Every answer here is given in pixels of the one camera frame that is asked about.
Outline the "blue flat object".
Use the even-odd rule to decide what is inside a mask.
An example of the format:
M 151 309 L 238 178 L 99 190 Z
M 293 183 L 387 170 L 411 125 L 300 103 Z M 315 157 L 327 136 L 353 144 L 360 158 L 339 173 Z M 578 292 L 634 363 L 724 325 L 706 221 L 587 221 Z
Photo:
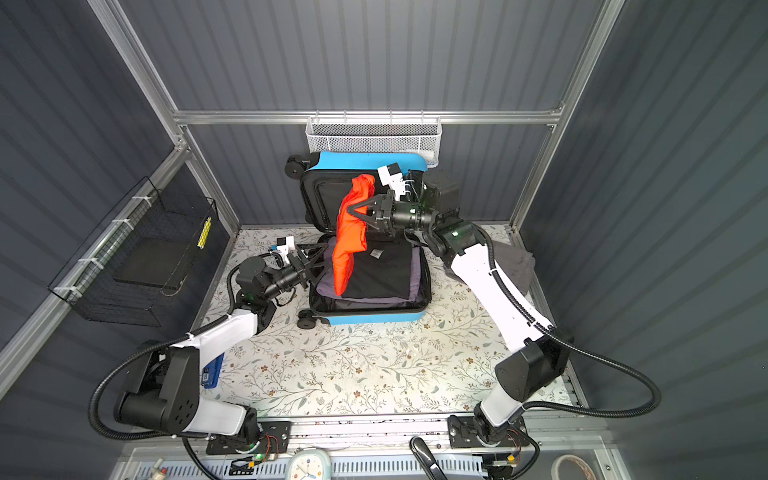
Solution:
M 222 353 L 210 361 L 201 371 L 201 386 L 206 389 L 214 389 L 219 383 L 221 369 L 225 354 Z

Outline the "red t-shirt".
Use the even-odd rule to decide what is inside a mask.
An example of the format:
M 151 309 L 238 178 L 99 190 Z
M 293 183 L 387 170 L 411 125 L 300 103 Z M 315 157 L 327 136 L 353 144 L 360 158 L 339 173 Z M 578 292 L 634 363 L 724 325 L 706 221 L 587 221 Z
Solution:
M 367 224 L 351 215 L 350 206 L 369 200 L 375 193 L 375 178 L 362 174 L 352 180 L 352 187 L 342 200 L 336 222 L 336 244 L 332 254 L 334 292 L 342 296 L 354 271 L 354 254 L 367 249 Z

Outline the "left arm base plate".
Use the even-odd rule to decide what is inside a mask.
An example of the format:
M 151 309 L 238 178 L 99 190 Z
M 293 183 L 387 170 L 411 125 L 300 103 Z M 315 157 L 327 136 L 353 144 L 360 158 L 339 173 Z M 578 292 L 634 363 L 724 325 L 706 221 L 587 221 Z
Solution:
M 236 436 L 214 436 L 207 455 L 277 455 L 286 453 L 291 434 L 290 421 L 260 421 L 255 432 Z

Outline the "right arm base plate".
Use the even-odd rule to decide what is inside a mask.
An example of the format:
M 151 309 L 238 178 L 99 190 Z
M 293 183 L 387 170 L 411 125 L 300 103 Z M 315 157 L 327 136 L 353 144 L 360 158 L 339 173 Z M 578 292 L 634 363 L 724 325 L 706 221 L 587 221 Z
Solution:
M 447 429 L 450 446 L 454 449 L 498 447 L 517 450 L 530 445 L 522 418 L 494 427 L 474 416 L 450 415 Z

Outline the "purple trousers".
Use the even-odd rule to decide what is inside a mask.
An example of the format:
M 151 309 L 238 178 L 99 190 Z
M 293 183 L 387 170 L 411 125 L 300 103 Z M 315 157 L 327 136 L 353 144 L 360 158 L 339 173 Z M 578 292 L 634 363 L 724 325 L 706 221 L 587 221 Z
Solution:
M 316 285 L 316 292 L 333 300 L 366 304 L 415 301 L 421 282 L 420 249 L 404 238 L 374 236 L 367 243 L 366 251 L 353 254 L 352 275 L 346 290 L 338 295 L 332 264 L 336 238 L 332 237 L 324 252 L 328 270 Z

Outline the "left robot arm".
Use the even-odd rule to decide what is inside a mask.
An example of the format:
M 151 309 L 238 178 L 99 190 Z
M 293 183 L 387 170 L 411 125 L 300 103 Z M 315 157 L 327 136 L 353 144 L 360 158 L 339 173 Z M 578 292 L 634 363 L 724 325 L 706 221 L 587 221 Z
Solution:
M 327 269 L 320 244 L 288 245 L 248 257 L 226 277 L 227 312 L 180 340 L 134 354 L 118 367 L 123 391 L 115 421 L 138 428 L 139 438 L 217 435 L 256 443 L 262 436 L 255 409 L 201 393 L 206 367 L 241 341 L 263 332 L 280 307 L 279 297 L 317 283 Z

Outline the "black t-shirt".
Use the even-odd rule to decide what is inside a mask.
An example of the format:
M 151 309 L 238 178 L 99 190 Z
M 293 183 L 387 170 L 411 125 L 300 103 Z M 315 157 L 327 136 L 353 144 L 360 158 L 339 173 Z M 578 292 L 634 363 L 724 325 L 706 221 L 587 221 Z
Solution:
M 414 246 L 407 241 L 369 241 L 368 249 L 354 254 L 354 271 L 344 299 L 373 302 L 409 300 L 414 264 Z

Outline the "yellow marker in basket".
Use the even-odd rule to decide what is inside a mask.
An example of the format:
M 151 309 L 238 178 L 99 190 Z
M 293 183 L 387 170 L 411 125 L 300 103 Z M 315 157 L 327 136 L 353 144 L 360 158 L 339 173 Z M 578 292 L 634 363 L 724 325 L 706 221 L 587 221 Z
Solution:
M 197 243 L 196 243 L 196 246 L 197 246 L 198 249 L 202 250 L 202 249 L 205 248 L 205 245 L 206 245 L 206 242 L 207 242 L 210 230 L 211 230 L 211 226 L 212 226 L 212 217 L 208 216 L 206 218 L 206 220 L 204 221 L 204 223 L 202 225 L 202 228 L 201 228 L 201 231 L 200 231 L 200 234 L 198 236 L 198 240 L 197 240 Z

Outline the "blue hardshell suitcase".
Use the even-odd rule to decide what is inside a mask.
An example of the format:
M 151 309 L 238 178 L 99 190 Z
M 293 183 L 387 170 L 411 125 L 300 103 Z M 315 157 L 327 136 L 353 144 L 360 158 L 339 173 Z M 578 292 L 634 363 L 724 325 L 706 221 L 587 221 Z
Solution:
M 403 231 L 388 234 L 368 227 L 365 247 L 351 254 L 345 291 L 339 294 L 335 289 L 336 223 L 344 198 L 363 175 L 373 179 L 371 196 L 387 193 L 390 188 L 381 183 L 378 169 L 390 164 L 404 175 L 427 170 L 423 157 L 414 153 L 315 152 L 287 159 L 285 172 L 299 181 L 306 219 L 327 245 L 323 253 L 327 270 L 310 287 L 309 308 L 300 313 L 301 327 L 317 318 L 331 325 L 352 325 L 412 322 L 424 316 L 432 297 L 430 269 L 423 247 Z

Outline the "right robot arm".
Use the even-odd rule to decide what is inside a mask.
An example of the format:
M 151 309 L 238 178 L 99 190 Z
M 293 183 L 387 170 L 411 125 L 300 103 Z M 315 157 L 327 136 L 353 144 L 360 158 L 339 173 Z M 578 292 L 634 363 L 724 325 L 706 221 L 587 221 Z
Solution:
M 386 192 L 362 174 L 342 200 L 337 216 L 335 289 L 345 290 L 353 253 L 368 230 L 389 236 L 411 231 L 463 281 L 496 324 L 509 356 L 495 367 L 496 385 L 474 410 L 478 438 L 494 443 L 526 410 L 528 399 L 560 377 L 568 350 L 550 338 L 552 323 L 519 291 L 495 258 L 495 245 L 479 225 L 464 220 L 456 200 L 436 185 L 386 175 Z

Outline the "white tape roll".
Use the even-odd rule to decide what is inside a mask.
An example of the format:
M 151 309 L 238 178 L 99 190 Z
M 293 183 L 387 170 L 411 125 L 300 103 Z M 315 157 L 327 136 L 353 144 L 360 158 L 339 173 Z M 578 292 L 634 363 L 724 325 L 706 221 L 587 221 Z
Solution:
M 551 466 L 551 479 L 552 480 L 560 480 L 561 479 L 561 470 L 567 466 L 569 472 L 573 473 L 576 469 L 581 473 L 582 479 L 586 480 L 597 480 L 598 476 L 596 475 L 595 471 L 591 468 L 591 466 L 587 463 L 586 460 L 581 458 L 580 456 L 573 455 L 573 454 L 565 454 L 557 457 Z

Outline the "small white clock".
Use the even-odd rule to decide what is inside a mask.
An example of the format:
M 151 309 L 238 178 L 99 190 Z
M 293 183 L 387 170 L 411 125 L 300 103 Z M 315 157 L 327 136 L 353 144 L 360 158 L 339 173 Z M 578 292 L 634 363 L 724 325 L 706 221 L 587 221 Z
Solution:
M 318 448 L 302 450 L 291 457 L 285 480 L 331 480 L 333 478 L 330 455 Z

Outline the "grey folded towel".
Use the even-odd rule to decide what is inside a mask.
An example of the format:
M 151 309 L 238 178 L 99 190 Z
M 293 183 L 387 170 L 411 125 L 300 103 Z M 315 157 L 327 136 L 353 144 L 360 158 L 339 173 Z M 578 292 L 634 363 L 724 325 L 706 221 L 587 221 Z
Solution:
M 535 258 L 521 248 L 493 241 L 495 261 L 517 289 L 527 295 L 534 276 Z

